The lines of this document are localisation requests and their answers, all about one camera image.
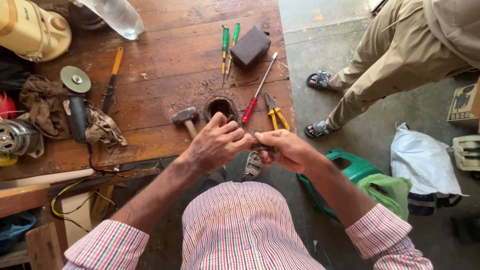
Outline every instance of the pliers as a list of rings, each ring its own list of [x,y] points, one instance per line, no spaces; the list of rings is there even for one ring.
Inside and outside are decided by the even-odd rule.
[[[285,127],[286,130],[290,131],[290,127],[288,126],[288,123],[287,121],[285,120],[285,118],[283,118],[283,115],[282,113],[280,112],[280,108],[277,107],[275,105],[275,100],[273,99],[273,97],[268,93],[268,91],[265,91],[265,100],[267,102],[267,105],[268,105],[268,108],[269,108],[269,112],[268,112],[268,115],[270,115],[272,117],[272,123],[273,123],[273,129],[277,130],[278,127],[276,125],[276,117],[275,117],[275,114],[278,115],[278,117],[280,118],[280,120],[282,121],[283,123],[283,126]]]

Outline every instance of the wooden table surface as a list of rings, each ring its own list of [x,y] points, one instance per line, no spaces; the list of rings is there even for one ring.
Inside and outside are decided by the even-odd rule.
[[[138,40],[127,40],[107,28],[100,31],[73,29],[69,52],[58,59],[36,65],[37,73],[57,80],[62,67],[85,71],[92,81],[87,99],[103,104],[118,46],[124,53],[117,75],[116,103],[109,115],[122,130],[128,146],[112,155],[105,145],[94,145],[94,166],[122,164],[179,155],[190,144],[185,126],[176,126],[171,116],[190,106],[203,110],[214,96],[226,96],[243,110],[254,95],[274,52],[278,52],[254,113],[245,126],[248,132],[273,130],[264,91],[268,90],[296,132],[282,23],[277,0],[129,0],[142,17],[145,32]],[[239,39],[254,25],[269,34],[272,45],[258,66],[245,72],[232,64],[230,77],[221,87],[222,26],[235,23]],[[140,74],[146,73],[147,79]],[[200,131],[203,116],[195,123]],[[38,159],[20,157],[17,164],[3,167],[0,179],[89,168],[85,145],[73,140],[52,141]]]

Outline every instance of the yellow screwdriver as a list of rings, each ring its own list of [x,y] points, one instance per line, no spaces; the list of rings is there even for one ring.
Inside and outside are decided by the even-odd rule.
[[[235,42],[237,42],[237,38],[239,36],[240,32],[240,23],[235,24],[235,31],[233,32],[233,43],[232,47],[235,46]],[[228,75],[230,74],[230,66],[232,66],[232,54],[230,53],[230,60],[228,61],[228,68],[227,68],[227,80],[228,80]]]
[[[223,88],[223,79],[225,78],[225,57],[227,56],[228,46],[228,27],[223,27],[223,62],[222,62],[222,88]]]

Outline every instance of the hand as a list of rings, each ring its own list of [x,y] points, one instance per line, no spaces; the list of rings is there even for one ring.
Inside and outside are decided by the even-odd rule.
[[[322,162],[326,159],[304,140],[285,129],[257,132],[255,138],[264,145],[280,149],[274,161],[293,172],[305,173],[309,168],[315,166],[315,162]],[[262,157],[262,164],[270,167],[273,160],[269,158],[268,152],[261,151],[259,154]]]
[[[179,158],[189,160],[192,169],[205,174],[228,164],[252,143],[251,134],[245,133],[235,121],[227,124],[225,115],[217,112]]]

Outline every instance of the blue plastic bag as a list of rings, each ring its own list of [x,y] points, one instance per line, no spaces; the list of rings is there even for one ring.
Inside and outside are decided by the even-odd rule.
[[[0,256],[7,254],[17,243],[18,238],[33,224],[36,218],[23,211],[0,219]]]

